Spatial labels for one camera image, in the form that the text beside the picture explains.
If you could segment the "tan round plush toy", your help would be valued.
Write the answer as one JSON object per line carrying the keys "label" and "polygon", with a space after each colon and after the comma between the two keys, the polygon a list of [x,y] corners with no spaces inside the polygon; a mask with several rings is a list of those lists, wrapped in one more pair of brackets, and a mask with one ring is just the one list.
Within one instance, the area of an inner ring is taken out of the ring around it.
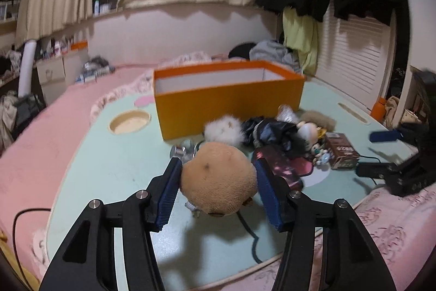
{"label": "tan round plush toy", "polygon": [[203,143],[183,166],[180,191],[204,214],[231,215],[256,195],[256,169],[238,148],[219,142]]}

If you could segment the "bald cartoon figurine toy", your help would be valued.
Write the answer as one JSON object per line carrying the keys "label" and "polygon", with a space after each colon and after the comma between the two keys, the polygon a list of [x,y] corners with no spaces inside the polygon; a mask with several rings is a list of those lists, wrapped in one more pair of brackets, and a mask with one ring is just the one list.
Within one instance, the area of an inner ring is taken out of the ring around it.
{"label": "bald cartoon figurine toy", "polygon": [[304,140],[306,151],[311,148],[327,133],[325,128],[317,126],[314,122],[301,121],[297,124],[298,135]]}

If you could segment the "orange cardboard box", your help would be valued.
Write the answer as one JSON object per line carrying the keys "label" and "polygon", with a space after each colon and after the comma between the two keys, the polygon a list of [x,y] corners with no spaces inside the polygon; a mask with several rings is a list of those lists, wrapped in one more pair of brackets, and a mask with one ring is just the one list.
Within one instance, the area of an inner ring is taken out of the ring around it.
{"label": "orange cardboard box", "polygon": [[155,82],[164,140],[199,135],[224,115],[273,118],[281,105],[299,109],[306,78],[267,61],[213,62],[167,72]]}

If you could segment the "orange bottle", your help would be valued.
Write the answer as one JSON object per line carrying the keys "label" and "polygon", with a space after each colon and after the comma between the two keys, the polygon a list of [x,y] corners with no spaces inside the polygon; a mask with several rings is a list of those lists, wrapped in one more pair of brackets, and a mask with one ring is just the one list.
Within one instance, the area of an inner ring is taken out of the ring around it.
{"label": "orange bottle", "polygon": [[379,123],[382,123],[386,115],[386,99],[383,97],[379,97],[378,101],[374,104],[370,116],[377,120]]}

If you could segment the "dark patterned pouch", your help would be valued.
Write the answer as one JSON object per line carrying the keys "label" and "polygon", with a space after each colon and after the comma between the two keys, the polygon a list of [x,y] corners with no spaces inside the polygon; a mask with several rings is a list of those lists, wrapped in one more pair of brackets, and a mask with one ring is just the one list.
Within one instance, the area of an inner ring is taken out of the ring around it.
{"label": "dark patterned pouch", "polygon": [[302,177],[313,173],[313,163],[304,157],[289,158],[277,145],[266,145],[256,148],[252,155],[252,163],[265,159],[276,176],[281,176],[292,190],[304,188]]}

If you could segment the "brown chocolate box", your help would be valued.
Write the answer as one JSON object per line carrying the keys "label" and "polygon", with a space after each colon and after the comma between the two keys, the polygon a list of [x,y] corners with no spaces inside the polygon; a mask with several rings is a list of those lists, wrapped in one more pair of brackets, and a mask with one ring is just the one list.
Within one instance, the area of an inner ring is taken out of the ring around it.
{"label": "brown chocolate box", "polygon": [[325,148],[330,155],[330,167],[333,170],[353,170],[360,155],[343,133],[327,132]]}

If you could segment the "beige fluffy pompom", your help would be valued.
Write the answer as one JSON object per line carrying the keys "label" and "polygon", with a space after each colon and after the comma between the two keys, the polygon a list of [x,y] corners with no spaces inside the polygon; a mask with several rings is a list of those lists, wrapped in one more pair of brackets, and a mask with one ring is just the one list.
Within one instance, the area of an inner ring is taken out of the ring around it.
{"label": "beige fluffy pompom", "polygon": [[325,128],[327,131],[334,131],[336,121],[331,117],[314,110],[303,111],[300,115],[301,121],[311,122],[319,127]]}

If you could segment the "black lace fabric garment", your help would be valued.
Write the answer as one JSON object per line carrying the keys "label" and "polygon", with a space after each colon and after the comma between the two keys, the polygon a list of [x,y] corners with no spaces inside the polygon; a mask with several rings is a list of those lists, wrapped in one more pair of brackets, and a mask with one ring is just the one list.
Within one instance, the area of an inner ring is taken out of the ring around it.
{"label": "black lace fabric garment", "polygon": [[247,147],[275,145],[291,157],[307,153],[306,141],[299,135],[298,127],[294,123],[261,116],[245,120],[241,128],[244,135],[243,144]]}

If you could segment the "clear bubble wrap ball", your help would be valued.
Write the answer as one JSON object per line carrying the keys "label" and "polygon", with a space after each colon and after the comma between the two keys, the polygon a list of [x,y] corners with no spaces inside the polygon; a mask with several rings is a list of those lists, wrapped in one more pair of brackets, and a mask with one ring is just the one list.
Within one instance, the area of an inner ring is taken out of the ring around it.
{"label": "clear bubble wrap ball", "polygon": [[276,120],[281,122],[288,122],[297,125],[300,122],[298,115],[288,105],[281,105],[278,108]]}

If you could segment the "white fluffy pompom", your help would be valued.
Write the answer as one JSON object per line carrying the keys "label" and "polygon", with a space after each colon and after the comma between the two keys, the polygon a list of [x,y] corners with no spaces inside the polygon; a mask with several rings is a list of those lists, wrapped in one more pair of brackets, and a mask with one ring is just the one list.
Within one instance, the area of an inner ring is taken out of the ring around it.
{"label": "white fluffy pompom", "polygon": [[235,147],[241,146],[245,139],[242,122],[231,115],[224,115],[206,123],[203,134],[207,142],[219,142]]}

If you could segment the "pink floral blanket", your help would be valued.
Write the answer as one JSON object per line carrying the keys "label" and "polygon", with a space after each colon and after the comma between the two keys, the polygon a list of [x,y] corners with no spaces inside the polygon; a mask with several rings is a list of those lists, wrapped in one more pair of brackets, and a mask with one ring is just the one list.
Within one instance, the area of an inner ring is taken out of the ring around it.
{"label": "pink floral blanket", "polygon": [[158,64],[156,68],[147,69],[132,82],[120,85],[99,97],[91,107],[89,114],[90,124],[93,125],[95,123],[104,108],[110,103],[134,94],[153,93],[155,90],[155,82],[167,72],[171,74],[173,71],[185,69],[186,67],[212,64],[213,61],[212,56],[205,52],[192,52],[180,55],[175,59],[164,61]]}

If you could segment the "yellow-green hanging garment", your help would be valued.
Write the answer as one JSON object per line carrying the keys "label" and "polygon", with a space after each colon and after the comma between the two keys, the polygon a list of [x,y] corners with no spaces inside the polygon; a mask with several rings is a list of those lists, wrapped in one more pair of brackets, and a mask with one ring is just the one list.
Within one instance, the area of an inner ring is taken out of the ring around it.
{"label": "yellow-green hanging garment", "polygon": [[311,16],[299,16],[296,9],[286,7],[282,14],[282,27],[284,45],[298,55],[301,71],[314,75],[319,49],[317,21]]}

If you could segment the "grey clothes pile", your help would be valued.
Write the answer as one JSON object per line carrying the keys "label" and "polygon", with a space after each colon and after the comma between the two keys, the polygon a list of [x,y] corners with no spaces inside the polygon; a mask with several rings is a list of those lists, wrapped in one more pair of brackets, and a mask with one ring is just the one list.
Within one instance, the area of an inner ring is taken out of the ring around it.
{"label": "grey clothes pile", "polygon": [[301,73],[299,57],[292,49],[277,41],[265,40],[255,45],[249,52],[250,61],[268,61],[291,68]]}

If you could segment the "white drawer cabinet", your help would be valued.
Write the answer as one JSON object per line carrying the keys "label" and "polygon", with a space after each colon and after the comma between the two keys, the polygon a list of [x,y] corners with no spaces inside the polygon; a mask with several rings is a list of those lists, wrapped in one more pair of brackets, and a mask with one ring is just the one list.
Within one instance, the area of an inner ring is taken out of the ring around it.
{"label": "white drawer cabinet", "polygon": [[80,41],[64,55],[37,62],[38,80],[47,106],[75,83],[88,60],[88,42]]}

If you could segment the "white paper roll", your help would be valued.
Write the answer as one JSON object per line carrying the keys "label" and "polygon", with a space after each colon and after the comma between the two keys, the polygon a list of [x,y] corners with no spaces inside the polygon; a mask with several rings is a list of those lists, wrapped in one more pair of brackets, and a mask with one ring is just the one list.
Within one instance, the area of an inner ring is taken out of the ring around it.
{"label": "white paper roll", "polygon": [[19,73],[18,97],[25,97],[31,92],[32,70],[36,47],[36,40],[29,40],[24,44],[22,64]]}

